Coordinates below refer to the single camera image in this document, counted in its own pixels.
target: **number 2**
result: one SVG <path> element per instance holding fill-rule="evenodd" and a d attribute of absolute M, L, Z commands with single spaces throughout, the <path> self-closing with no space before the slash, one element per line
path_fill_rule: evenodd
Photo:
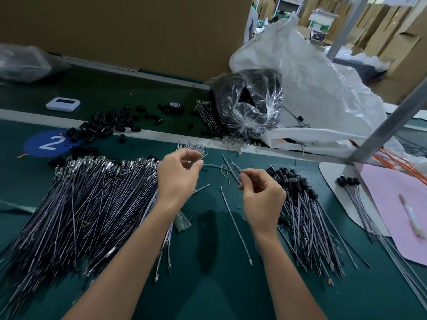
<path fill-rule="evenodd" d="M 42 145 L 42 146 L 39 147 L 39 149 L 55 150 L 56 149 L 55 147 L 49 147 L 49 146 L 60 144 L 61 142 L 63 142 L 65 140 L 65 137 L 63 137 L 63 136 L 53 136 L 53 137 L 51 137 L 51 139 L 58 139 L 58 138 L 59 138 L 58 141 Z"/>

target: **hand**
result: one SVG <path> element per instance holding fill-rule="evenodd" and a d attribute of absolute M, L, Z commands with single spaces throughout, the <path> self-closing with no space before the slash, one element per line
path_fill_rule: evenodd
<path fill-rule="evenodd" d="M 248 168 L 239 174 L 246 219 L 255 239 L 277 238 L 277 220 L 286 199 L 284 189 L 263 169 Z"/>
<path fill-rule="evenodd" d="M 178 213 L 194 192 L 199 172 L 203 167 L 201 156 L 202 154 L 196 150 L 182 148 L 166 155 L 163 161 L 158 163 L 157 201 L 168 204 L 169 208 Z"/>

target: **pink paper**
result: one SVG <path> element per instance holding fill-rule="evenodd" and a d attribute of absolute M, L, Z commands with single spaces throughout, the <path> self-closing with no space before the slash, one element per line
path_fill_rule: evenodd
<path fill-rule="evenodd" d="M 415 235 L 398 197 L 403 194 L 421 228 L 427 232 L 427 186 L 400 171 L 356 162 L 354 165 L 371 192 L 399 252 L 408 260 L 427 265 L 427 240 Z"/>

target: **forearm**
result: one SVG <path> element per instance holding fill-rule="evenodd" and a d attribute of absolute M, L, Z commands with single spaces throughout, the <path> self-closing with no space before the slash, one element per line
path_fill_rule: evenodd
<path fill-rule="evenodd" d="M 131 319 L 175 211 L 157 202 L 63 320 Z"/>
<path fill-rule="evenodd" d="M 326 320 L 277 236 L 257 238 L 278 320 Z"/>

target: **person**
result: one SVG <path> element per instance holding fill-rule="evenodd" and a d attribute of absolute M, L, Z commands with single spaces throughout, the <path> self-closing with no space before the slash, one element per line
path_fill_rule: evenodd
<path fill-rule="evenodd" d="M 258 13 L 253 7 L 254 3 L 252 2 L 251 10 L 249 11 L 248 22 L 246 23 L 245 36 L 243 37 L 243 45 L 247 44 L 249 40 L 252 39 L 252 35 L 257 27 L 258 23 Z"/>
<path fill-rule="evenodd" d="M 158 198 L 152 211 L 62 320 L 131 319 L 166 232 L 195 190 L 203 167 L 200 159 L 198 151 L 183 148 L 158 163 Z M 245 169 L 239 178 L 276 318 L 325 320 L 278 238 L 276 225 L 285 191 L 264 170 Z"/>

